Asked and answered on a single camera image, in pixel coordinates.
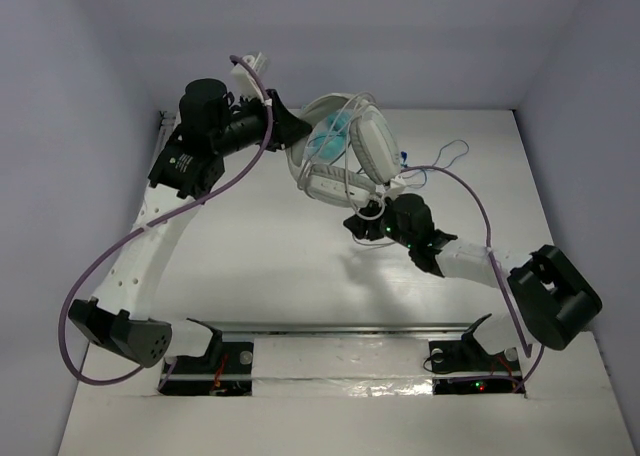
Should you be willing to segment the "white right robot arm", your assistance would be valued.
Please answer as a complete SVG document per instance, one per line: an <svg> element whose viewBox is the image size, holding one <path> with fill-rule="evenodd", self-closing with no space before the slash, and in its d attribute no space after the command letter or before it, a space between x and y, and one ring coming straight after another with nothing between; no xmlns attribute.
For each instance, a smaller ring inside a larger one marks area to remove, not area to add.
<svg viewBox="0 0 640 456"><path fill-rule="evenodd" d="M498 289L505 301L514 339L531 354L535 345L562 351L602 311L603 303L569 258L545 244L523 254L475 244L438 229L429 206L415 194L387 200L381 214L375 202L343 226L359 241L389 239L406 248L422 272Z"/></svg>

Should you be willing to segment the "white grey over-ear headphones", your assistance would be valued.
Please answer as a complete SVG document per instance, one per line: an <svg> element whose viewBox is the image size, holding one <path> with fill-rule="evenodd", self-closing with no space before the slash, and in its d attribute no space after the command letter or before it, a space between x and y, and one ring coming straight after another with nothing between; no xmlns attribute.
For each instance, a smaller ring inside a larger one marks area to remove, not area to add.
<svg viewBox="0 0 640 456"><path fill-rule="evenodd" d="M371 201L384 203L384 185L401 172L400 149L373 95L329 93L304 106L298 117L313 130L338 111L352 112L342 156L332 164L307 159L310 136L286 150L288 169L308 197L359 211Z"/></svg>

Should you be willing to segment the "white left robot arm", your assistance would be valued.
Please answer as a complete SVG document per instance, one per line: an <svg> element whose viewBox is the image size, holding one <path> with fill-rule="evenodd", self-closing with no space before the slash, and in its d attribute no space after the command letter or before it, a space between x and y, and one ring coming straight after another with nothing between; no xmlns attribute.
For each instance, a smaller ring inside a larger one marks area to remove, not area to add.
<svg viewBox="0 0 640 456"><path fill-rule="evenodd" d="M87 300L70 295L61 321L94 345L139 367L154 366L172 339L170 323L154 320L151 306L160 279L186 226L206 197L223 187L225 157L249 146L288 149L312 131L274 89L267 97L234 98L216 79L190 82L179 101L179 120L149 173L144 205L131 233L101 261L118 257Z"/></svg>

